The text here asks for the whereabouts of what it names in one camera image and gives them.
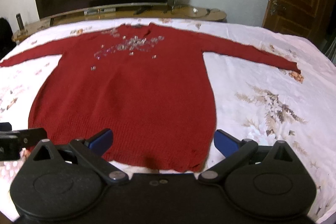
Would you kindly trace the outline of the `red knit sweater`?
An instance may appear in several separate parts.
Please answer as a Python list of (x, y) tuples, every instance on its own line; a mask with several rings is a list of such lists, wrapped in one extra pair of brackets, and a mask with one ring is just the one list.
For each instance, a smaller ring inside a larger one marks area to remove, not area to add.
[(149, 24), (54, 40), (2, 67), (60, 55), (29, 113), (56, 144), (113, 131), (107, 161), (178, 172), (202, 169), (217, 125), (203, 53), (297, 71), (283, 57), (200, 32)]

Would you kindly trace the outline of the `white floral bed sheet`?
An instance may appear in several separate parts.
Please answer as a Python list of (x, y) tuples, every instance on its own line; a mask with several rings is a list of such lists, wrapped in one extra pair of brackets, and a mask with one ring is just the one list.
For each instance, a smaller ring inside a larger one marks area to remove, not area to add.
[[(317, 188), (309, 216), (318, 223), (335, 220), (335, 65), (304, 38), (260, 27), (195, 20), (97, 20), (39, 31), (2, 61), (54, 40), (106, 31), (123, 24), (156, 24), (200, 32), (253, 46), (296, 63), (297, 71), (287, 71), (237, 57), (203, 53), (214, 93), (216, 130), (224, 130), (238, 139), (252, 139), (260, 145), (286, 141), (309, 171)], [(11, 123), (14, 130), (30, 128), (28, 120), (33, 101), (59, 60), (60, 55), (49, 55), (11, 67), (1, 66), (2, 122)], [(221, 159), (212, 139), (201, 170)], [(176, 172), (110, 162), (128, 173)]]

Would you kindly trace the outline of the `black garment on chair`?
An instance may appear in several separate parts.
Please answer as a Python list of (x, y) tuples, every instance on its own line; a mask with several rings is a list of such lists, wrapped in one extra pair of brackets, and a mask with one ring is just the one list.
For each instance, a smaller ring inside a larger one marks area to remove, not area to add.
[(12, 41), (13, 32), (9, 22), (0, 18), (0, 58), (3, 59), (17, 45)]

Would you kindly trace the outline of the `silver set-top box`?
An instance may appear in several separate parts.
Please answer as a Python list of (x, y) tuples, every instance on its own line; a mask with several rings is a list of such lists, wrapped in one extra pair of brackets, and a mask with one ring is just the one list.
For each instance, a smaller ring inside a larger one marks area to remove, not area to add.
[(115, 12), (116, 8), (97, 8), (97, 9), (88, 9), (84, 10), (84, 15), (96, 15), (96, 14), (105, 14), (110, 12)]

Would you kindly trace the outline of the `wooden tv stand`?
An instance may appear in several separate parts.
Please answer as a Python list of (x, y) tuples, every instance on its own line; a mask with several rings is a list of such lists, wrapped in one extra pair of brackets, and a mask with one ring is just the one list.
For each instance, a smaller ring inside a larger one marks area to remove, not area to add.
[(219, 9), (206, 9), (188, 5), (140, 7), (116, 7), (115, 12), (84, 15), (84, 11), (71, 11), (69, 13), (54, 15), (41, 19), (25, 26), (24, 31), (17, 31), (12, 36), (12, 41), (20, 44), (34, 33), (61, 24), (76, 23), (91, 20), (107, 20), (119, 18), (159, 18), (159, 19), (190, 19), (198, 21), (226, 22), (227, 15)]

